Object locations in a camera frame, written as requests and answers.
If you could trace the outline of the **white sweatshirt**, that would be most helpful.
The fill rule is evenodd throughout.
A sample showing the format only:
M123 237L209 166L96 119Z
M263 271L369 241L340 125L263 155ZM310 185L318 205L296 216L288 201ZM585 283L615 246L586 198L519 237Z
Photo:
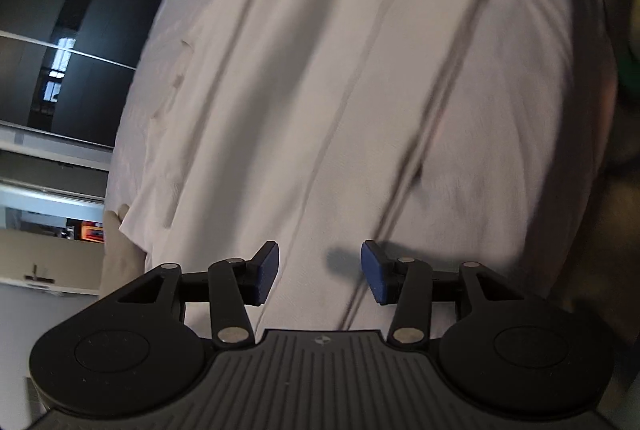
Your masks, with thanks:
M256 330L386 329L367 239L547 295L614 98L602 0L164 0L106 207L145 271L277 242Z

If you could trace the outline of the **folded beige garment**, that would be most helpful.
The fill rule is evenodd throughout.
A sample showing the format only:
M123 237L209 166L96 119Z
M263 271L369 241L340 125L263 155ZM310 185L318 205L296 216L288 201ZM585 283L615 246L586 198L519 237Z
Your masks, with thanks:
M120 225L128 211L128 205L121 205L117 211L104 212L104 258L100 298L106 297L145 273L146 253L120 231Z

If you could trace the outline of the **dark wardrobe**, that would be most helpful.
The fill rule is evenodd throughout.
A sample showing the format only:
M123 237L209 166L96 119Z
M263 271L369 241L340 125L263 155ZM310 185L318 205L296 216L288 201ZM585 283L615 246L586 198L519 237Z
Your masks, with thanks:
M162 0L1 0L1 120L114 145Z

